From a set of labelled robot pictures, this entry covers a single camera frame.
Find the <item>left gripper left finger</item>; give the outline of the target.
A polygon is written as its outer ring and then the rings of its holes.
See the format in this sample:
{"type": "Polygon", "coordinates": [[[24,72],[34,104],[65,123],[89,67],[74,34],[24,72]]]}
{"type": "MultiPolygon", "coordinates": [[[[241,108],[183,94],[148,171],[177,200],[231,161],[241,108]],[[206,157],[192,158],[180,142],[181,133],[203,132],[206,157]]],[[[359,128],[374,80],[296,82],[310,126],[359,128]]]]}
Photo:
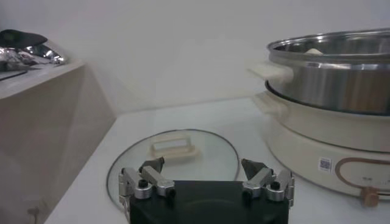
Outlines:
{"type": "Polygon", "coordinates": [[[135,197],[139,200],[151,198],[152,193],[165,198],[176,196],[176,186],[173,180],[164,178],[161,171],[165,160],[163,157],[145,161],[138,169],[125,167],[118,175],[119,199],[135,197]]]}

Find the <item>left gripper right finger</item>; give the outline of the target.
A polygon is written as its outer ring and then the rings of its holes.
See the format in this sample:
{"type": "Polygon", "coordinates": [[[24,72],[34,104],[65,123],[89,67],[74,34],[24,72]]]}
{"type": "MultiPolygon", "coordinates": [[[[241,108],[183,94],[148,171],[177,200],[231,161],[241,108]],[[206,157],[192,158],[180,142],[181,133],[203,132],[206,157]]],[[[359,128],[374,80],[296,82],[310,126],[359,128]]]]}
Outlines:
{"type": "Polygon", "coordinates": [[[295,179],[292,172],[282,170],[275,174],[274,170],[261,162],[242,159],[241,165],[247,177],[242,183],[242,196],[246,203],[265,194],[272,202],[287,201],[289,207],[294,205],[295,179]]]}

